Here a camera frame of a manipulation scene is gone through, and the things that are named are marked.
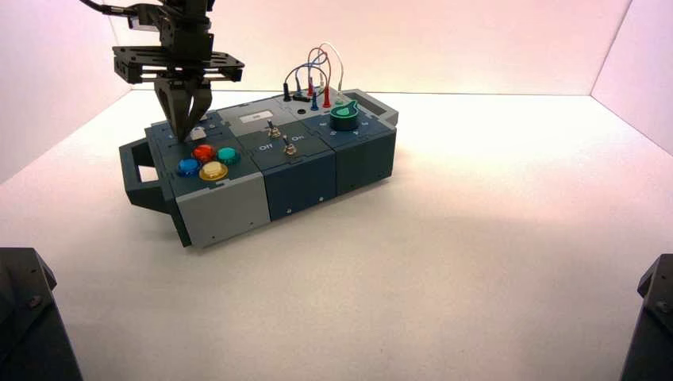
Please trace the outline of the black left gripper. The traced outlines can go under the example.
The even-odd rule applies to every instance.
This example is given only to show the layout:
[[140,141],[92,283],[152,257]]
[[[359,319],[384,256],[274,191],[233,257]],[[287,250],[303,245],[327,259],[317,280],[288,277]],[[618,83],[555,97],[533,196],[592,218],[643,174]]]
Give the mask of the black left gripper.
[[209,81],[200,83],[193,93],[185,81],[202,78],[239,82],[244,64],[228,53],[215,52],[212,33],[165,24],[160,29],[159,46],[113,47],[113,68],[127,83],[155,82],[173,135],[185,141],[212,103]]

